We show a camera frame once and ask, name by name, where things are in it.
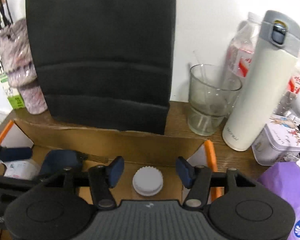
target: gray thermos lid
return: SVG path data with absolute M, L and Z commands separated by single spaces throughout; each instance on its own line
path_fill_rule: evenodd
M 298 57 L 300 26 L 285 14 L 267 11 L 261 24 L 259 37 Z

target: cardboard flap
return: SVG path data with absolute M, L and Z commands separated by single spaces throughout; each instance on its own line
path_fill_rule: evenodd
M 174 166 L 178 156 L 188 159 L 204 142 L 198 138 L 29 122 L 19 118 L 15 123 L 38 146 L 76 150 L 110 159 L 121 155 L 127 162 L 149 165 Z

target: white thermos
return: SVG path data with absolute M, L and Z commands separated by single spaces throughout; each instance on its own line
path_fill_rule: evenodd
M 300 26 L 286 15 L 267 11 L 246 82 L 222 132 L 236 151 L 257 138 L 287 87 L 300 49 Z

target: black cushion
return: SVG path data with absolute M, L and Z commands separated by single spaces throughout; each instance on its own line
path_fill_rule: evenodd
M 26 0 L 26 15 L 53 117 L 164 133 L 175 0 Z

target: gray ribbed surface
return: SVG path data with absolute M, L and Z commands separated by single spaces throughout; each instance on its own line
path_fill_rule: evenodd
M 224 240 L 200 212 L 182 209 L 177 201 L 122 201 L 99 212 L 75 240 Z

